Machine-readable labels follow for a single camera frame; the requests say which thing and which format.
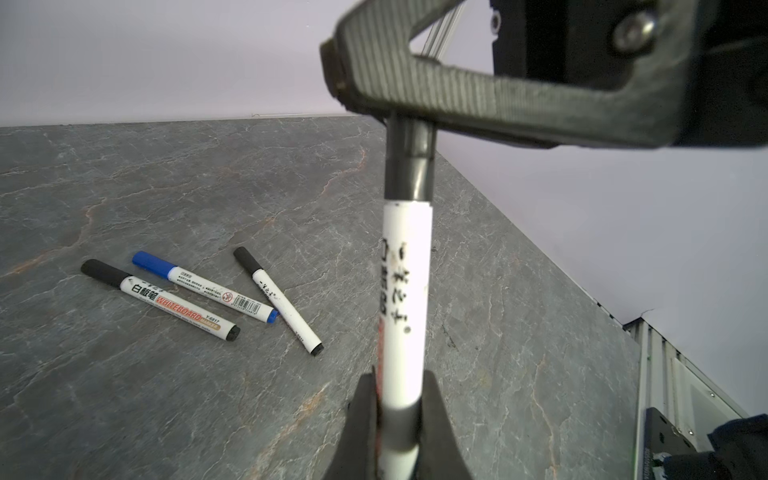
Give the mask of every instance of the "white marker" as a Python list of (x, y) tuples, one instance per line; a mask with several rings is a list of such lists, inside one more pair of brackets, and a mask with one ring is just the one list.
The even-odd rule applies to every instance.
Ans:
[(167, 278), (177, 285), (188, 288), (200, 295), (207, 296), (222, 305), (226, 305), (238, 312), (245, 313), (262, 322), (274, 323), (275, 318), (277, 318), (278, 312), (271, 306), (264, 305), (241, 293), (223, 287), (218, 283), (206, 280), (202, 276), (195, 275), (189, 270), (185, 270), (180, 266), (166, 262), (165, 260), (157, 258), (155, 255), (150, 255), (147, 252), (137, 252), (134, 255), (133, 262), (134, 265), (149, 270), (163, 278)]
[(80, 267), (80, 271), (107, 285), (119, 288), (128, 295), (156, 306), (160, 310), (191, 323), (220, 339), (231, 342), (240, 333), (240, 327), (229, 320), (99, 260), (93, 258), (86, 260)]
[(415, 439), (424, 377), (431, 245), (429, 202), (385, 201), (376, 384), (382, 406), (379, 470), (387, 479), (411, 478), (419, 455)]
[(259, 262), (253, 258), (245, 247), (238, 247), (234, 252), (235, 258), (240, 265), (251, 275), (256, 285), (261, 288), (264, 295), (270, 302), (280, 311), (280, 314), (285, 319), (286, 323), (291, 330), (299, 337), (299, 341), (304, 345), (307, 352), (313, 356), (323, 351), (323, 344), (317, 335), (310, 329), (310, 326), (306, 324), (299, 312), (293, 308), (291, 302), (288, 301), (285, 294), (277, 288), (277, 285), (272, 281), (269, 275), (266, 274), (264, 268), (259, 265)]

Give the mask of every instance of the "gray stone surface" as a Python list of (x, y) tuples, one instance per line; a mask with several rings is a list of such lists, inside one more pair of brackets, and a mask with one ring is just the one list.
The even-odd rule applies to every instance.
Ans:
[[(0, 129), (0, 477), (320, 478), (375, 361), (384, 130), (366, 118)], [(629, 478), (638, 348), (439, 159), (426, 363), (477, 479)], [(326, 350), (131, 265), (258, 299)], [(95, 257), (236, 321), (227, 343), (79, 272)]]

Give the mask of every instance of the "blue marker cap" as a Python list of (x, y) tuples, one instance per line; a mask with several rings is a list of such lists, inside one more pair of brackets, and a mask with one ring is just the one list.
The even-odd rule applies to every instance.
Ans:
[(168, 278), (170, 271), (176, 267), (176, 265), (159, 259), (155, 255), (150, 255), (147, 252), (136, 252), (133, 262), (134, 265), (149, 270), (155, 275), (160, 275), (163, 278)]

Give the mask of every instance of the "white wall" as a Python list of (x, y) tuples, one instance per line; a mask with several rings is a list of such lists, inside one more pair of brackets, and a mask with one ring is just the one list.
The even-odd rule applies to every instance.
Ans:
[[(468, 0), (445, 63), (492, 71), (489, 15)], [(643, 314), (768, 412), (768, 150), (535, 151), (446, 133), (438, 149), (622, 323)]]
[(319, 45), (355, 3), (3, 0), (0, 127), (344, 112)]

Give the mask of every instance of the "black marker cap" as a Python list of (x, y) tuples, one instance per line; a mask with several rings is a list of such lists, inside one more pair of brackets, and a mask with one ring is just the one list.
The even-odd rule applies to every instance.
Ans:
[(227, 342), (233, 342), (238, 335), (240, 335), (240, 327), (237, 325), (232, 325), (230, 332), (227, 334)]
[(112, 265), (107, 265), (95, 258), (86, 260), (80, 267), (80, 271), (100, 282), (112, 285), (114, 288), (120, 288), (123, 280), (131, 276), (130, 273), (125, 273), (123, 270), (114, 268)]
[(248, 272), (248, 275), (252, 276), (257, 270), (262, 270), (259, 262), (253, 258), (253, 255), (245, 247), (236, 248), (234, 255), (237, 262)]

